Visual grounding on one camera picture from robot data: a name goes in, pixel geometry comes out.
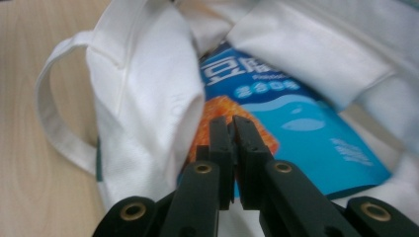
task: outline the brass screw hole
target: brass screw hole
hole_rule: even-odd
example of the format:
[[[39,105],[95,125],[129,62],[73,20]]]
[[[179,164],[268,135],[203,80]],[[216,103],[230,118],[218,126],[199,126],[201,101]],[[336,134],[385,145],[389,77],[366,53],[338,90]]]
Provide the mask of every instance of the brass screw hole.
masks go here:
[[[368,217],[377,221],[389,221],[390,213],[379,205],[365,202],[361,205],[361,211]]]
[[[275,169],[278,172],[281,172],[281,173],[289,173],[293,170],[293,168],[290,165],[288,165],[286,163],[283,163],[283,162],[276,163],[275,164]]]
[[[145,214],[146,210],[147,208],[142,202],[129,203],[121,209],[120,217],[126,221],[137,220]]]
[[[197,165],[195,167],[195,172],[199,174],[206,174],[209,173],[212,170],[212,167],[210,165]]]

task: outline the blue snack bag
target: blue snack bag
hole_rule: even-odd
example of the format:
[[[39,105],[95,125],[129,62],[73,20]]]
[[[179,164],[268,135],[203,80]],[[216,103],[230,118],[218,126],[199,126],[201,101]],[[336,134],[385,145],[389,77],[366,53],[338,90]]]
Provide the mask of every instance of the blue snack bag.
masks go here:
[[[390,176],[352,128],[286,73],[226,42],[202,61],[201,73],[207,103],[193,148],[208,144],[210,119],[239,114],[255,122],[275,159],[298,165],[330,198],[379,185]]]

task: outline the table surface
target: table surface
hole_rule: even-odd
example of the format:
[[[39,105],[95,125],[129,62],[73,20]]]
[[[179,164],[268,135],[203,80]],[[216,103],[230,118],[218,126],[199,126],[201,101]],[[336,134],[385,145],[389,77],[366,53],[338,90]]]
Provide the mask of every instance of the table surface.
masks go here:
[[[93,29],[109,2],[0,1],[0,236],[91,236],[105,213],[94,177],[46,141],[34,91],[54,46]],[[94,144],[84,50],[56,65],[51,76],[63,116]]]

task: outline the white fabric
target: white fabric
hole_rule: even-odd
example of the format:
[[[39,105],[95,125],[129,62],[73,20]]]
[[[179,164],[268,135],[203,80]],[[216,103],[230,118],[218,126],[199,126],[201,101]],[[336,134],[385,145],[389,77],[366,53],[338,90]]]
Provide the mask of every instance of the white fabric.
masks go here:
[[[198,56],[227,38],[310,85],[337,110],[357,104],[394,136],[401,147],[360,126],[387,167],[395,167],[384,185],[363,194],[419,224],[417,22],[418,11],[395,0],[183,0],[176,7],[115,0],[93,32],[63,41],[47,60],[37,86],[39,117],[54,147],[95,174],[96,149],[65,126],[49,87],[52,64],[86,46],[105,206],[129,196],[160,199],[175,189],[203,109]],[[219,223],[219,236],[262,234],[257,212],[237,204]]]
[[[49,87],[51,65],[79,46],[87,46],[95,92],[105,206],[130,196],[163,198],[176,188],[204,103],[187,24],[165,1],[114,1],[95,31],[51,54],[37,86],[40,121],[58,151],[95,174],[96,149],[67,128]]]

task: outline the tote bag handle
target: tote bag handle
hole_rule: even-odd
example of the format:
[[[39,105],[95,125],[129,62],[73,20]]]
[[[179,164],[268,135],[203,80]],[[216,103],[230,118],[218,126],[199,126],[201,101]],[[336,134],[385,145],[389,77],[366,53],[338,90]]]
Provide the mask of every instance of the tote bag handle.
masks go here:
[[[74,49],[88,46],[92,38],[93,32],[81,32],[55,47],[38,79],[36,103],[42,128],[53,147],[71,162],[95,175],[96,148],[84,142],[69,129],[58,112],[49,82],[52,65]]]

